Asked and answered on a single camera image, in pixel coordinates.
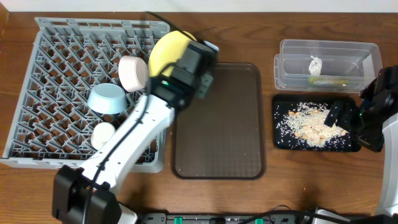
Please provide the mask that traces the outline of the pink small plate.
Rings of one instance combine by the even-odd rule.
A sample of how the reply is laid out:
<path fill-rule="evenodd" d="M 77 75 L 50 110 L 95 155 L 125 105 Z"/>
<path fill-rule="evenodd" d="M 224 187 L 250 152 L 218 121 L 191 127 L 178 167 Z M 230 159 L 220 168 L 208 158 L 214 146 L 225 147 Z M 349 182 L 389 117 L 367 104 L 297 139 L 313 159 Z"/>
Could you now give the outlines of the pink small plate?
<path fill-rule="evenodd" d="M 135 92 L 146 87 L 149 71 L 143 59 L 133 56 L 123 56 L 118 65 L 119 79 L 123 88 Z"/>

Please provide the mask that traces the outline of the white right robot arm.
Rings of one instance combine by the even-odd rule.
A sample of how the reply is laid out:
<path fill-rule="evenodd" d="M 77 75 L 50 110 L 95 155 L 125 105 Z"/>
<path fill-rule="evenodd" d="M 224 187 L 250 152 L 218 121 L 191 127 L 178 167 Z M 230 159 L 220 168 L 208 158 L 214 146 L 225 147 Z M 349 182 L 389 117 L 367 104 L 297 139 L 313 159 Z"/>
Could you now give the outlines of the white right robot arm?
<path fill-rule="evenodd" d="M 378 215 L 397 217 L 397 66 L 385 67 L 361 90 L 360 106 L 336 101 L 324 124 L 349 132 L 352 140 L 371 151 L 385 150 Z"/>

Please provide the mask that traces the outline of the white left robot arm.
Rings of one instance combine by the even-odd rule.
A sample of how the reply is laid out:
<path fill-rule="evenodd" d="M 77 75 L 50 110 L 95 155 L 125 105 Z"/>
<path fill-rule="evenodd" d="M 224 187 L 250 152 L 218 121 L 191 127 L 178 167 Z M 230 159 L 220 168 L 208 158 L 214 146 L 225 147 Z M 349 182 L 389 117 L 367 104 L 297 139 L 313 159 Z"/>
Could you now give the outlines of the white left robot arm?
<path fill-rule="evenodd" d="M 137 223 L 138 215 L 116 194 L 133 165 L 194 97 L 202 98 L 213 79 L 219 48 L 191 40 L 172 73 L 150 77 L 147 93 L 115 135 L 77 169 L 64 165 L 53 183 L 52 216 L 62 223 Z"/>

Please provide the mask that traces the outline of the white cup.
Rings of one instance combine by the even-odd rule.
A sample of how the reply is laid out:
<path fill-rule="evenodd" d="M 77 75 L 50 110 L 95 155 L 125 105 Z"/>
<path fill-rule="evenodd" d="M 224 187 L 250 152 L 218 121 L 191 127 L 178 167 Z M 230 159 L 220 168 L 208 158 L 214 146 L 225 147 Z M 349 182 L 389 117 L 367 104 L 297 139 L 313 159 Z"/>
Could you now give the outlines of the white cup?
<path fill-rule="evenodd" d="M 91 145 L 100 150 L 115 134 L 116 129 L 111 123 L 102 122 L 95 126 L 91 135 Z"/>

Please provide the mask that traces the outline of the white tissue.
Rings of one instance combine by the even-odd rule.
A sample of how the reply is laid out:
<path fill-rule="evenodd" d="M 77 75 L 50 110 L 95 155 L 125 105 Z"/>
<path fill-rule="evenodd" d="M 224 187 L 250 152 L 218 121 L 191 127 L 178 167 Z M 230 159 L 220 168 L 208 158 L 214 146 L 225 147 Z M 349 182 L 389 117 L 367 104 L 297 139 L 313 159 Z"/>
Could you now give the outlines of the white tissue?
<path fill-rule="evenodd" d="M 322 70 L 322 60 L 318 57 L 310 56 L 312 61 L 310 62 L 310 65 L 308 66 L 308 71 L 310 72 L 311 75 L 313 76 L 319 76 L 321 74 Z"/>

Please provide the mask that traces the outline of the yellow plate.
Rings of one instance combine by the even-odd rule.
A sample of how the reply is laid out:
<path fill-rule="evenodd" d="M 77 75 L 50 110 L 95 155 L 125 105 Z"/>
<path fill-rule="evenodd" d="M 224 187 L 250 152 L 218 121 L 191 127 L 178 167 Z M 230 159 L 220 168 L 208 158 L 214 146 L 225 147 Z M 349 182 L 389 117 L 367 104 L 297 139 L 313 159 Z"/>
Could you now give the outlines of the yellow plate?
<path fill-rule="evenodd" d="M 164 35 L 154 46 L 149 57 L 149 74 L 154 77 L 171 62 L 176 62 L 184 53 L 191 40 L 196 38 L 189 32 L 186 35 L 175 30 Z"/>

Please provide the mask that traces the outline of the rice food waste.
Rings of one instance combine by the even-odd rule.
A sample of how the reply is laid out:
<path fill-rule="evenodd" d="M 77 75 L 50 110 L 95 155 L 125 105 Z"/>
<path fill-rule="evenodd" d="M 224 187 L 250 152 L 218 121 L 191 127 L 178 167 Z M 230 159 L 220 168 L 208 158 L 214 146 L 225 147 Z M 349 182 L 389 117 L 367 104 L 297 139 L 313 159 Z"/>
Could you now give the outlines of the rice food waste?
<path fill-rule="evenodd" d="M 294 135 L 300 139 L 305 139 L 311 146 L 321 146 L 322 142 L 327 142 L 333 137 L 342 137 L 347 131 L 340 127 L 331 128 L 324 124 L 329 110 L 320 110 L 305 106 L 297 112 L 290 111 L 288 125 L 293 128 Z"/>

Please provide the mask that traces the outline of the green snack wrapper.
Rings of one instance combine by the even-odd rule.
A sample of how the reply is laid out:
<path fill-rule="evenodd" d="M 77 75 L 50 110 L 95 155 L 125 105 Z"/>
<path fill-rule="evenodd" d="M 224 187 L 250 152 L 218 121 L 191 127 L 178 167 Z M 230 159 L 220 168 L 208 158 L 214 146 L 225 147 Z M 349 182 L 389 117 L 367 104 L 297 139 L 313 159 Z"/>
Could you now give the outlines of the green snack wrapper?
<path fill-rule="evenodd" d="M 331 85 L 331 86 L 346 86 L 348 84 L 348 80 L 345 79 L 334 79 L 334 78 L 321 78 L 321 77 L 312 77 L 309 79 L 309 83 L 311 85 Z"/>

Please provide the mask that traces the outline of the light blue bowl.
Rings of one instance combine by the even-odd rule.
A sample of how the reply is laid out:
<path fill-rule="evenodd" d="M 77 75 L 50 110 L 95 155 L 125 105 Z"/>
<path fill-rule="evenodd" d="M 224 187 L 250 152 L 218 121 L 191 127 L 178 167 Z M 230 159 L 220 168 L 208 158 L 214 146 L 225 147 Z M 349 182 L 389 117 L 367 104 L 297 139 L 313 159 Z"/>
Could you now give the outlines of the light blue bowl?
<path fill-rule="evenodd" d="M 90 109 L 101 114 L 118 114 L 127 109 L 124 90 L 112 83 L 95 85 L 91 89 L 87 104 Z"/>

